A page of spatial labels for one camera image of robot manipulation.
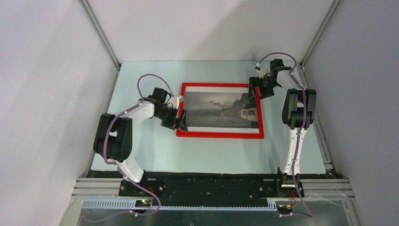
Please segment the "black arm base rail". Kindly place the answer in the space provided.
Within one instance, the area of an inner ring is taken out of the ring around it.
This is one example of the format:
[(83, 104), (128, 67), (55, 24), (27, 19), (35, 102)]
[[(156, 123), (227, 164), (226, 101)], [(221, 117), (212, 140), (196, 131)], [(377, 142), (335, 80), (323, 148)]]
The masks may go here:
[(302, 183), (292, 191), (274, 189), (275, 174), (215, 174), (145, 172), (138, 183), (147, 192), (122, 180), (118, 194), (143, 197), (140, 206), (267, 207), (270, 198), (304, 196)]

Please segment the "landscape photo print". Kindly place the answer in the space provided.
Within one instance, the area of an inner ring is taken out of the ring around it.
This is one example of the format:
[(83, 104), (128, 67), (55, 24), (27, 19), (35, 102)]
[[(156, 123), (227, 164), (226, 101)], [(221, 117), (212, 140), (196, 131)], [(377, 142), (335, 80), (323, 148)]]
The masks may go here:
[(184, 109), (189, 127), (258, 129), (255, 96), (238, 92), (186, 92)]

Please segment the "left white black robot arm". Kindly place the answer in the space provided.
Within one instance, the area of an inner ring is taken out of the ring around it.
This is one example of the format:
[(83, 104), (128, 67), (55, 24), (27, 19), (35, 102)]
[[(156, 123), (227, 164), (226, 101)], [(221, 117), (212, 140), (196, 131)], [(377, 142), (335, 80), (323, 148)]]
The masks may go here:
[(187, 133), (183, 102), (183, 96), (155, 88), (151, 95), (142, 97), (133, 107), (119, 114), (104, 113), (100, 117), (94, 152), (101, 155), (106, 164), (114, 165), (125, 180), (132, 181), (130, 189), (137, 196), (147, 194), (149, 184), (142, 179), (144, 169), (131, 156), (133, 127), (155, 117), (160, 119), (162, 127)]

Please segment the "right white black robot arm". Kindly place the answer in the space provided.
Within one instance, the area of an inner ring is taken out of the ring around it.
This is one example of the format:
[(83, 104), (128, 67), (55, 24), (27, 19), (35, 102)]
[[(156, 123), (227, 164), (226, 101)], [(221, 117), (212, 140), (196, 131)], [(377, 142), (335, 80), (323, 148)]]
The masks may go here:
[(267, 70), (258, 62), (256, 77), (249, 78), (250, 97), (259, 94), (261, 99), (272, 97), (274, 88), (286, 89), (282, 109), (282, 122), (287, 128), (287, 151), (277, 169), (274, 192), (285, 197), (299, 187), (300, 158), (304, 137), (315, 119), (317, 92), (306, 88), (295, 76), (294, 69), (285, 66), (282, 59), (274, 59)]

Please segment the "red wooden picture frame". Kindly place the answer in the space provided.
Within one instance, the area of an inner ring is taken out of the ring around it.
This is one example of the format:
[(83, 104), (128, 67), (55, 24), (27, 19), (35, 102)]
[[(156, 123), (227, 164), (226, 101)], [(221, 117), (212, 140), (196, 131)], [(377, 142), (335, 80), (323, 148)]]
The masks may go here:
[[(246, 83), (200, 83), (184, 82), (181, 88), (181, 95), (184, 97), (186, 92), (238, 92), (248, 93), (249, 84)], [(258, 114), (258, 129), (240, 128), (207, 128), (207, 127), (188, 127), (188, 132), (177, 132), (178, 137), (190, 138), (230, 138), (230, 139), (263, 139), (263, 117), (260, 99), (256, 100)]]

